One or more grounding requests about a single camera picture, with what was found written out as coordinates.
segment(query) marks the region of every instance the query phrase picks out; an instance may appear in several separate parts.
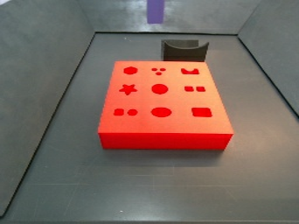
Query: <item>gray wall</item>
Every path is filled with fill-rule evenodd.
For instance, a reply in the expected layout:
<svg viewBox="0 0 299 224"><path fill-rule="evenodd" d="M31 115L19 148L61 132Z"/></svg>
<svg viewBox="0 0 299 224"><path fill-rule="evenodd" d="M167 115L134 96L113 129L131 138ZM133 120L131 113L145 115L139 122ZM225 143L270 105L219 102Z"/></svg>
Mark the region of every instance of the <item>gray wall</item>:
<svg viewBox="0 0 299 224"><path fill-rule="evenodd" d="M299 115L299 1L265 0L239 38Z"/></svg>
<svg viewBox="0 0 299 224"><path fill-rule="evenodd" d="M0 6L0 215L93 37L75 0Z"/></svg>
<svg viewBox="0 0 299 224"><path fill-rule="evenodd" d="M146 0L79 0L97 32L238 34L261 0L166 0L165 23L149 24Z"/></svg>

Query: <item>black object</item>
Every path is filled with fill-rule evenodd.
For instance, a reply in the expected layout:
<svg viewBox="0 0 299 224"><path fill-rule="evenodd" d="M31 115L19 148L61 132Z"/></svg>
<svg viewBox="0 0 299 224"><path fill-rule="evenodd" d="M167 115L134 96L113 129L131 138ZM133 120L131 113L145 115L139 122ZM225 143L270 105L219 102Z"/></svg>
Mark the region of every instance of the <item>black object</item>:
<svg viewBox="0 0 299 224"><path fill-rule="evenodd" d="M210 42L199 46L198 39L165 39L163 42L165 61L201 61L206 60Z"/></svg>

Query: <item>purple object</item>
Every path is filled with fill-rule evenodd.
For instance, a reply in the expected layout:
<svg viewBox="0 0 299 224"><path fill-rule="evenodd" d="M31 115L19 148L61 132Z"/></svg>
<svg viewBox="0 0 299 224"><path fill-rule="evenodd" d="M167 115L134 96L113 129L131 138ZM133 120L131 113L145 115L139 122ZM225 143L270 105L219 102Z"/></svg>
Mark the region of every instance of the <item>purple object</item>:
<svg viewBox="0 0 299 224"><path fill-rule="evenodd" d="M147 0L147 23L162 24L165 22L165 0Z"/></svg>

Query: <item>red shape sorter block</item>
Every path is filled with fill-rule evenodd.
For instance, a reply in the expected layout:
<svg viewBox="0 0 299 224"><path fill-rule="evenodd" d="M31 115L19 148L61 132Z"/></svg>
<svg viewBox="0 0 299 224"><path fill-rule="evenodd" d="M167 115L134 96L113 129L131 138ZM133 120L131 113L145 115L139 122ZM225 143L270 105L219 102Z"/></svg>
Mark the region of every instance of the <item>red shape sorter block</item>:
<svg viewBox="0 0 299 224"><path fill-rule="evenodd" d="M118 61L98 134L105 149L225 150L234 130L207 64Z"/></svg>

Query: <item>circular hole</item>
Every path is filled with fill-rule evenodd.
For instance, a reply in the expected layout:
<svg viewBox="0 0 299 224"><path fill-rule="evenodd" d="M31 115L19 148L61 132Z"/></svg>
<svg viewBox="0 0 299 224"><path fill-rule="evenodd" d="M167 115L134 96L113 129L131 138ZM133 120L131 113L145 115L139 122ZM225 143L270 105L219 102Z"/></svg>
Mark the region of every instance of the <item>circular hole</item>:
<svg viewBox="0 0 299 224"><path fill-rule="evenodd" d="M169 108L154 108L153 115L158 117L167 117L170 116L173 111Z"/></svg>
<svg viewBox="0 0 299 224"><path fill-rule="evenodd" d="M169 87L165 84L155 84L153 86L154 93L163 95L169 91Z"/></svg>
<svg viewBox="0 0 299 224"><path fill-rule="evenodd" d="M135 115L138 114L138 111L133 108L133 109L130 109L130 110L127 111L127 114L129 114L130 116L135 116Z"/></svg>

